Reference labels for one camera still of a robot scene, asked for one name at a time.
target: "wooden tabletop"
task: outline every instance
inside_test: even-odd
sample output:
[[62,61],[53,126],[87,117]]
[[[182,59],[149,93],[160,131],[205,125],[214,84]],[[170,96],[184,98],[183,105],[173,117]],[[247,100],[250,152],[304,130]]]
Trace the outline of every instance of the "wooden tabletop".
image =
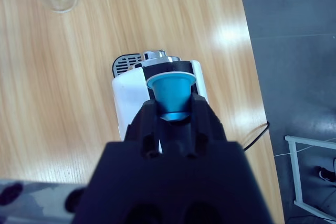
[[[198,60],[227,138],[246,146],[266,117],[242,0],[79,0],[65,14],[0,0],[0,177],[87,183],[118,141],[111,66],[165,49]],[[284,223],[269,134],[247,151],[275,223]]]

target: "white metal frame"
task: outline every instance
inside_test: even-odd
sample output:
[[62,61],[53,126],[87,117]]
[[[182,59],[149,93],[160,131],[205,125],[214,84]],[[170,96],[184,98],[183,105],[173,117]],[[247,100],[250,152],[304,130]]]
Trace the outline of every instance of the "white metal frame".
[[326,142],[326,141],[320,141],[320,140],[314,140],[314,139],[308,139],[308,138],[301,138],[301,137],[295,137],[295,136],[285,136],[285,140],[288,141],[289,146],[289,152],[290,152],[290,160],[292,162],[292,170],[293,170],[293,179],[294,179],[294,188],[295,188],[295,196],[296,199],[294,200],[294,204],[298,207],[301,207],[302,209],[310,212],[313,215],[316,215],[317,217],[330,219],[332,221],[328,221],[330,223],[335,224],[336,218],[332,217],[331,215],[326,214],[325,212],[322,212],[318,210],[315,207],[310,206],[309,204],[306,204],[303,202],[302,197],[302,188],[301,188],[301,178],[300,178],[300,170],[299,170],[299,162],[298,162],[298,154],[296,150],[296,143],[300,144],[308,144],[318,147],[324,147],[336,150],[336,143]]

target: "black cable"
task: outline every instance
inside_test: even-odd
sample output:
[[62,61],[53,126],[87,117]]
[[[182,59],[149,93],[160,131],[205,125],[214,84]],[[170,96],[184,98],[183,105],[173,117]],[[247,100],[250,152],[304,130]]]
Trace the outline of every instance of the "black cable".
[[334,221],[336,223],[336,220],[331,220],[331,219],[327,219],[327,218],[322,218],[322,217],[318,217],[316,215],[304,215],[304,216],[292,216],[292,217],[289,217],[288,220],[286,221],[286,223],[288,224],[289,221],[291,219],[298,219],[298,218],[305,218],[305,217],[315,217],[315,218],[319,218],[319,219],[322,219],[322,220],[329,220],[329,221]]
[[268,130],[268,128],[269,128],[269,122],[267,122],[267,125],[264,128],[264,130],[249,145],[247,145],[244,148],[244,152],[247,151],[250,147],[252,147],[252,145],[254,145],[264,135],[264,133]]

